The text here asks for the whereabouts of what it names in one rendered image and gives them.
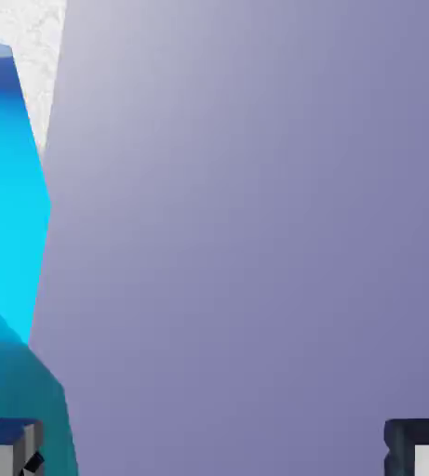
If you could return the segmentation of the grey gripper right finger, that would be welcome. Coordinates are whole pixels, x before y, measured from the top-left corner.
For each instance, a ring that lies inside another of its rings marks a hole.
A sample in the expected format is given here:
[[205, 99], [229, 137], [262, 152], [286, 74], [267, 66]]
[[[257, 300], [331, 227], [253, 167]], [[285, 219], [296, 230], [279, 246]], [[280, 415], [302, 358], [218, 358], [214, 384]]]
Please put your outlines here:
[[392, 418], [384, 423], [384, 476], [429, 476], [429, 418]]

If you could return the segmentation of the small teal cube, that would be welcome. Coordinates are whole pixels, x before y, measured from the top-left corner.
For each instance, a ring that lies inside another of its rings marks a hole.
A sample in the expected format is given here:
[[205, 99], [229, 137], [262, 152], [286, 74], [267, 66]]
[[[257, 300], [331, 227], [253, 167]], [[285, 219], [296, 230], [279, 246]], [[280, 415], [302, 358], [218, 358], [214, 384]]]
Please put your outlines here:
[[0, 316], [0, 417], [42, 422], [45, 476], [79, 476], [65, 391]]

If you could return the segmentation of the large cyan box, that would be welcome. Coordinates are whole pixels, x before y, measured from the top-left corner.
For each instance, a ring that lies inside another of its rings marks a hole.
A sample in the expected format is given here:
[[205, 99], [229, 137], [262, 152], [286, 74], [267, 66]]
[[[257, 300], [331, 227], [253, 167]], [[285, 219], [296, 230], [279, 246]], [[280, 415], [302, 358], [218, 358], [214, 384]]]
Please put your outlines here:
[[0, 44], [0, 317], [29, 340], [50, 200], [12, 49]]

